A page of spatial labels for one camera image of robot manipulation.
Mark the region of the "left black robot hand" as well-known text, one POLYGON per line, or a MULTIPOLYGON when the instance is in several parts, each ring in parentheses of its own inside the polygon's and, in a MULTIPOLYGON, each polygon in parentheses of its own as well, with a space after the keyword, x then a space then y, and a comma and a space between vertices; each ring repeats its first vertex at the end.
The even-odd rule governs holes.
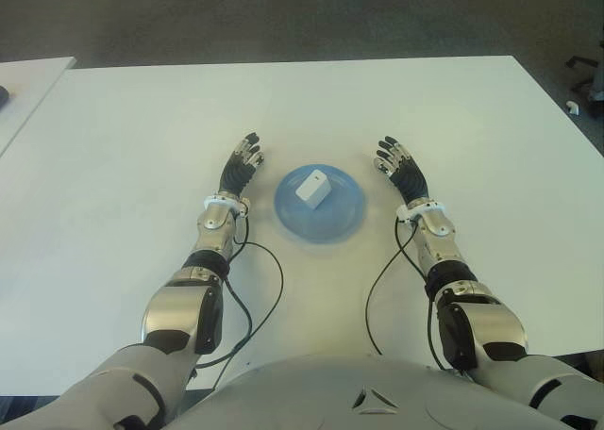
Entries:
POLYGON ((255 132, 246 135, 226 162, 219 181, 219 191, 240 197, 263 161, 260 137, 255 132))

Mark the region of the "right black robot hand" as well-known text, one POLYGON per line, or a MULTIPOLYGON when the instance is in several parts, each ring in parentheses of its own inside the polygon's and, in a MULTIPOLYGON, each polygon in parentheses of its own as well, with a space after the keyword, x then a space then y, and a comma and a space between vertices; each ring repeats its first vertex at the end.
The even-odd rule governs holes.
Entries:
POLYGON ((411 153, 395 138, 378 142, 374 166, 385 174, 408 206, 417 199, 428 199, 428 184, 411 153))

